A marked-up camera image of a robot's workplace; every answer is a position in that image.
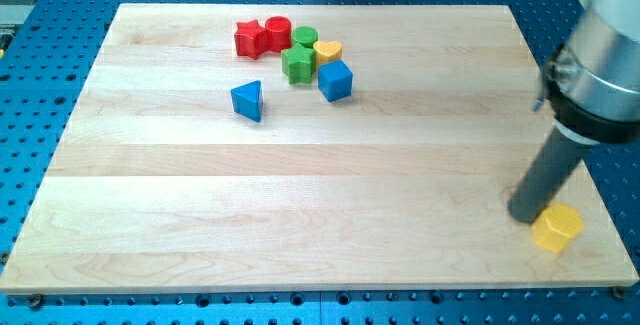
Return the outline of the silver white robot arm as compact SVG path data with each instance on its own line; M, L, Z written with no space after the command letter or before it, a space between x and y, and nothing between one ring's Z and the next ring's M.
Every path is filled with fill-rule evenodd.
M534 105L554 128L508 202L532 223L588 152L639 137L639 0L592 0L569 39L545 62Z

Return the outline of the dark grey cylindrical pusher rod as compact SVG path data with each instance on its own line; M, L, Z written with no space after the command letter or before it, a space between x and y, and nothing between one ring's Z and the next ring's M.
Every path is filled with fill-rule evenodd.
M533 223L593 147L593 140L559 121L508 201L511 217Z

